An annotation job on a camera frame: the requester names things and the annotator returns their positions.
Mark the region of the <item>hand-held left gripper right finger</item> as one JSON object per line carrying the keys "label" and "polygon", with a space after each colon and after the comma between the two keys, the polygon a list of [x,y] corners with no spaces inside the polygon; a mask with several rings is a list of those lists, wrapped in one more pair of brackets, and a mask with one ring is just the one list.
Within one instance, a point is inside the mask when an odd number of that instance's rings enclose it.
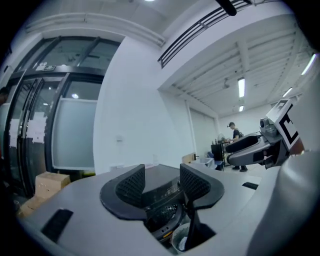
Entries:
{"label": "hand-held left gripper right finger", "polygon": [[188,256],[317,256],[320,154],[308,151],[262,177],[180,166],[189,201]]}

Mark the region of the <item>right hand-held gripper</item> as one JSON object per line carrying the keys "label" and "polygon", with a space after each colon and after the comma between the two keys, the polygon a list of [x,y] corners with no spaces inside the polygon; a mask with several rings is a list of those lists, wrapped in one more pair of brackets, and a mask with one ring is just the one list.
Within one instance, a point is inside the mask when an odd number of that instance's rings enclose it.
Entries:
{"label": "right hand-held gripper", "polygon": [[250,133],[229,144],[227,162],[232,166],[260,164],[266,169],[281,166],[304,150],[300,134],[289,117],[292,99],[282,99],[260,120],[259,133]]}

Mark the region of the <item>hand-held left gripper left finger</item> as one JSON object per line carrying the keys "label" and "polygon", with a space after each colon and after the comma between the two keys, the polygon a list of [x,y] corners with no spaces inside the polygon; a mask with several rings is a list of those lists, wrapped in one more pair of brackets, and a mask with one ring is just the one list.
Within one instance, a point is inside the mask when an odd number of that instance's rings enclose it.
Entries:
{"label": "hand-held left gripper left finger", "polygon": [[[57,256],[170,256],[142,221],[121,220],[101,203],[105,183],[134,167],[124,167],[74,181],[21,219],[25,230]],[[59,209],[73,214],[57,242],[41,230]]]}

